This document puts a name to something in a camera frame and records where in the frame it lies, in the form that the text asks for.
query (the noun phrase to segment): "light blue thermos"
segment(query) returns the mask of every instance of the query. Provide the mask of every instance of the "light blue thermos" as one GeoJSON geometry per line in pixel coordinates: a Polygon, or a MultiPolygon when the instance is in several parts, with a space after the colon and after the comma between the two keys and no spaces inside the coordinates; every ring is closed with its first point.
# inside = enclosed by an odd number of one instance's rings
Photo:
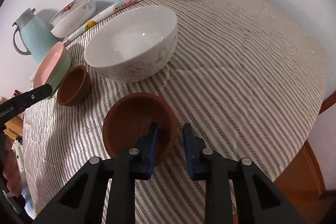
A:
{"type": "Polygon", "coordinates": [[[16,29],[13,35],[14,49],[22,55],[32,55],[37,63],[41,63],[58,39],[50,32],[51,27],[34,15],[35,9],[28,8],[13,23],[16,29]],[[20,33],[21,40],[27,51],[21,51],[15,42],[16,32],[20,33]]]}

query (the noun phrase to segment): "metal screw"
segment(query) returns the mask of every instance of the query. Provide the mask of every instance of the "metal screw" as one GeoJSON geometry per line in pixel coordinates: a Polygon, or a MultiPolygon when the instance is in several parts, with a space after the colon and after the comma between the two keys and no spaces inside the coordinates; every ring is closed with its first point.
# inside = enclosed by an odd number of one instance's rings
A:
{"type": "Polygon", "coordinates": [[[136,155],[137,153],[139,153],[139,149],[137,149],[136,147],[131,148],[130,150],[128,150],[128,153],[130,153],[131,155],[136,155]]]}
{"type": "Polygon", "coordinates": [[[90,163],[91,164],[97,164],[99,162],[99,158],[98,157],[92,157],[91,159],[90,159],[90,163]]]}
{"type": "Polygon", "coordinates": [[[203,149],[203,154],[204,155],[211,155],[213,153],[211,148],[204,148],[203,149]]]}
{"type": "Polygon", "coordinates": [[[241,160],[241,162],[243,163],[243,165],[251,165],[252,161],[249,158],[243,158],[241,160]]]}

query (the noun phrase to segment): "brown wooden bowl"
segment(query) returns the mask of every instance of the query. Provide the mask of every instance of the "brown wooden bowl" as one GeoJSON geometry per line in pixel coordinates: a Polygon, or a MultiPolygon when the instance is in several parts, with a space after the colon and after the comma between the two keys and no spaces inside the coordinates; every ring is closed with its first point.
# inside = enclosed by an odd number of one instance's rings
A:
{"type": "Polygon", "coordinates": [[[63,106],[79,105],[91,91],[90,76],[83,65],[74,67],[63,78],[57,93],[57,101],[63,106]]]}
{"type": "Polygon", "coordinates": [[[151,93],[133,93],[118,100],[103,125],[103,141],[110,157],[135,147],[137,139],[147,134],[152,122],[157,122],[161,129],[155,157],[158,164],[173,148],[177,137],[173,110],[165,100],[151,93]]]}

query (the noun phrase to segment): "white patterned cloth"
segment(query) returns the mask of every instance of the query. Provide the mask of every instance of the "white patterned cloth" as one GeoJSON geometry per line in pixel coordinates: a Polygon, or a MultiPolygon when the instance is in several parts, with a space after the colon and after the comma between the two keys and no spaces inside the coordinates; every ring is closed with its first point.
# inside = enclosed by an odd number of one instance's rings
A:
{"type": "MultiPolygon", "coordinates": [[[[152,179],[136,181],[136,221],[203,223],[205,183],[189,180],[183,124],[191,123],[224,157],[249,157],[275,180],[307,139],[325,90],[321,44],[262,0],[143,0],[98,23],[67,49],[72,67],[88,69],[92,92],[80,106],[58,105],[56,92],[26,111],[24,160],[37,213],[90,157],[108,158],[102,126],[112,105],[130,93],[150,92],[172,107],[180,133],[152,179]],[[112,17],[145,5],[177,14],[172,59],[137,83],[98,75],[83,56],[92,35],[112,17]]],[[[105,221],[106,205],[103,215],[105,221]]]]}
{"type": "Polygon", "coordinates": [[[30,196],[29,187],[28,187],[27,179],[26,179],[25,164],[23,160],[23,146],[19,143],[19,141],[15,140],[13,143],[12,149],[15,152],[17,165],[20,170],[20,176],[21,176],[21,182],[22,182],[22,193],[21,194],[26,201],[25,210],[26,210],[26,213],[32,219],[35,219],[36,212],[35,212],[34,204],[32,201],[32,197],[30,196]]]}

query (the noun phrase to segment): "bowl rim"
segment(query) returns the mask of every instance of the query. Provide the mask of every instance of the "bowl rim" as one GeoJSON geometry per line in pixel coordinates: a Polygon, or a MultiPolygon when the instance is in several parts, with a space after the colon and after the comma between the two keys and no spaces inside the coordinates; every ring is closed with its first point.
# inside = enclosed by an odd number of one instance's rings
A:
{"type": "MultiPolygon", "coordinates": [[[[63,22],[64,20],[68,20],[68,19],[70,18],[70,15],[74,14],[74,13],[76,12],[76,10],[82,8],[84,5],[89,4],[90,1],[93,1],[94,12],[93,12],[92,15],[94,15],[94,13],[95,13],[95,9],[96,9],[96,1],[95,1],[95,0],[88,0],[87,2],[85,2],[85,3],[83,3],[82,5],[80,5],[79,7],[77,7],[75,10],[73,10],[70,14],[68,14],[68,15],[67,15],[65,18],[63,18],[60,22],[58,22],[58,24],[56,24],[56,26],[53,27],[53,29],[51,30],[51,33],[52,33],[55,37],[58,37],[57,35],[54,34],[54,32],[58,32],[58,31],[59,31],[58,28],[61,28],[61,27],[60,27],[60,26],[61,26],[61,23],[64,23],[64,22],[63,22]]],[[[92,15],[90,15],[90,18],[87,19],[87,20],[85,21],[84,24],[86,24],[86,22],[90,21],[90,19],[92,18],[92,15]]]]}
{"type": "Polygon", "coordinates": [[[56,28],[57,25],[59,25],[60,23],[62,23],[62,21],[66,20],[66,18],[69,17],[72,13],[75,13],[76,10],[78,10],[79,8],[81,8],[82,6],[84,6],[85,4],[90,4],[90,1],[93,1],[93,6],[96,6],[96,1],[95,0],[88,0],[88,1],[86,1],[85,3],[83,3],[82,5],[80,5],[79,7],[77,7],[75,10],[73,10],[70,14],[68,14],[65,18],[63,18],[60,22],[58,22],[56,24],[56,26],[53,27],[53,29],[56,28]]]}
{"type": "Polygon", "coordinates": [[[65,51],[61,62],[59,63],[58,67],[56,70],[53,71],[53,73],[50,75],[50,77],[48,78],[47,84],[49,84],[55,77],[55,75],[58,73],[58,71],[63,67],[63,64],[66,62],[67,57],[68,57],[69,53],[68,51],[65,51]]]}
{"type": "Polygon", "coordinates": [[[35,86],[35,79],[36,79],[36,76],[38,77],[39,74],[41,73],[41,71],[42,71],[42,70],[45,70],[45,67],[44,67],[44,69],[43,69],[43,66],[49,64],[49,61],[47,61],[47,56],[48,56],[49,54],[51,54],[51,52],[52,52],[51,50],[52,50],[53,48],[61,47],[61,45],[63,46],[63,48],[62,48],[62,52],[60,53],[60,55],[59,55],[59,57],[58,57],[58,59],[57,59],[56,64],[52,67],[52,69],[51,69],[51,71],[50,71],[50,73],[49,73],[49,75],[48,75],[48,77],[47,77],[45,83],[42,83],[42,85],[46,84],[46,83],[48,82],[49,78],[51,77],[51,75],[53,75],[53,73],[54,73],[57,69],[59,69],[58,66],[60,65],[60,61],[63,59],[62,57],[64,57],[63,53],[67,50],[67,49],[65,48],[65,46],[63,45],[63,43],[60,42],[60,41],[57,42],[57,43],[55,43],[55,45],[51,47],[51,49],[49,50],[49,52],[47,53],[47,55],[44,57],[44,59],[42,60],[41,64],[39,65],[39,68],[37,69],[37,72],[36,72],[36,74],[35,74],[35,78],[34,78],[34,81],[33,81],[33,88],[34,88],[34,89],[35,89],[35,88],[38,88],[38,86],[35,86]]]}
{"type": "Polygon", "coordinates": [[[51,24],[51,22],[55,19],[55,17],[57,17],[61,11],[63,11],[66,7],[68,7],[72,2],[75,2],[76,0],[71,1],[70,3],[68,3],[68,5],[65,5],[50,21],[49,24],[51,24]]]}
{"type": "Polygon", "coordinates": [[[68,73],[68,71],[69,71],[69,69],[71,67],[71,61],[72,61],[71,60],[71,56],[70,56],[70,54],[67,51],[66,55],[65,55],[64,63],[59,67],[59,69],[57,70],[57,72],[53,76],[53,78],[49,79],[49,81],[48,81],[48,84],[51,85],[51,87],[52,87],[52,95],[57,90],[57,88],[60,85],[60,83],[62,82],[64,76],[68,73]]]}
{"type": "MultiPolygon", "coordinates": [[[[105,143],[108,140],[108,134],[106,134],[106,126],[107,124],[105,123],[105,120],[106,118],[109,119],[110,116],[112,116],[119,108],[119,106],[124,103],[124,101],[129,101],[129,100],[133,100],[134,98],[139,98],[139,97],[142,97],[142,98],[147,98],[147,99],[151,99],[151,100],[154,100],[156,102],[158,102],[159,104],[161,104],[166,110],[167,110],[167,115],[169,116],[169,120],[171,122],[171,125],[172,125],[172,131],[175,130],[176,132],[176,135],[175,137],[172,138],[172,134],[170,134],[170,138],[169,138],[169,141],[167,142],[167,145],[166,145],[166,148],[168,146],[171,145],[171,143],[175,143],[175,140],[177,138],[177,135],[178,135],[178,125],[177,125],[177,120],[176,120],[176,117],[175,117],[175,114],[174,114],[174,111],[173,109],[170,107],[170,105],[167,103],[167,101],[164,99],[164,98],[161,98],[160,96],[156,95],[156,94],[153,94],[153,93],[148,93],[148,92],[135,92],[135,93],[131,93],[131,94],[128,94],[128,95],[125,95],[124,97],[122,97],[121,99],[119,99],[117,102],[115,102],[112,107],[109,109],[109,111],[107,112],[105,118],[104,118],[104,122],[103,122],[103,128],[102,128],[102,136],[103,136],[103,144],[104,144],[104,147],[105,147],[105,150],[107,151],[107,153],[109,154],[109,156],[111,157],[110,152],[113,152],[112,148],[109,146],[107,147],[105,145],[105,143]]],[[[167,149],[165,149],[165,151],[162,153],[163,155],[163,159],[164,160],[164,155],[167,153],[167,149]]]]}
{"type": "Polygon", "coordinates": [[[102,27],[100,27],[100,28],[94,33],[94,35],[90,38],[90,40],[89,40],[89,42],[88,42],[88,44],[86,45],[86,48],[85,48],[85,50],[84,50],[84,59],[85,59],[85,62],[86,62],[90,67],[93,67],[93,68],[99,68],[99,69],[104,69],[104,68],[109,68],[109,67],[120,66],[120,65],[124,65],[124,64],[130,62],[131,60],[134,60],[134,59],[136,59],[136,58],[139,58],[141,55],[145,54],[146,52],[152,50],[154,47],[156,47],[157,45],[159,45],[160,43],[155,44],[155,45],[153,45],[151,48],[149,48],[148,50],[146,50],[145,52],[141,52],[141,53],[139,53],[138,55],[136,55],[136,56],[134,56],[134,57],[132,57],[132,58],[130,58],[130,59],[124,60],[124,61],[122,61],[122,62],[113,64],[113,65],[97,66],[97,65],[93,64],[92,62],[88,62],[87,59],[86,59],[87,49],[88,49],[88,46],[89,46],[90,43],[91,43],[91,40],[92,40],[95,36],[97,36],[97,34],[99,33],[100,30],[102,30],[102,29],[104,29],[104,28],[106,28],[106,29],[109,28],[110,25],[112,25],[112,23],[110,23],[110,22],[113,22],[113,20],[114,20],[115,18],[118,18],[118,16],[121,16],[121,15],[128,14],[128,13],[134,11],[134,10],[138,10],[138,9],[140,9],[140,10],[141,10],[141,9],[146,9],[146,8],[148,8],[148,7],[153,7],[153,6],[155,6],[155,7],[160,7],[160,8],[163,8],[163,9],[165,9],[165,10],[168,10],[170,13],[172,13],[172,14],[175,16],[175,22],[176,22],[176,23],[175,23],[175,25],[174,25],[174,28],[171,30],[171,32],[170,32],[168,35],[166,35],[166,36],[161,40],[161,42],[164,41],[164,40],[165,40],[165,39],[166,39],[166,38],[167,38],[167,37],[168,37],[168,36],[169,36],[175,29],[177,29],[177,27],[178,27],[178,18],[177,18],[176,13],[175,13],[172,9],[170,9],[170,8],[168,8],[168,7],[165,7],[165,6],[160,6],[160,5],[147,5],[147,6],[137,7],[137,8],[135,8],[135,9],[130,9],[130,10],[128,10],[128,11],[125,11],[125,12],[123,12],[123,13],[121,13],[121,14],[115,16],[115,17],[113,17],[110,21],[108,21],[107,23],[105,23],[102,27]]]}
{"type": "Polygon", "coordinates": [[[85,67],[84,65],[78,65],[78,66],[72,68],[70,71],[68,71],[68,73],[67,73],[67,74],[64,76],[64,78],[62,79],[62,81],[61,81],[61,83],[60,83],[60,85],[59,85],[59,88],[58,88],[57,101],[58,101],[58,103],[59,103],[60,105],[65,105],[65,106],[66,106],[66,104],[70,103],[70,102],[71,102],[71,101],[78,95],[79,91],[81,90],[82,86],[84,85],[84,82],[85,82],[85,78],[86,78],[86,74],[87,74],[87,73],[88,73],[88,72],[87,72],[86,67],[85,67]],[[83,79],[82,79],[82,82],[81,82],[81,84],[80,84],[78,90],[75,92],[75,94],[74,94],[68,101],[62,101],[62,100],[59,99],[59,91],[60,91],[60,89],[63,87],[63,85],[65,85],[65,81],[64,81],[64,80],[66,80],[67,78],[69,78],[69,76],[71,75],[71,73],[72,73],[73,71],[75,71],[75,70],[82,70],[82,71],[84,71],[84,77],[83,77],[83,79]]]}

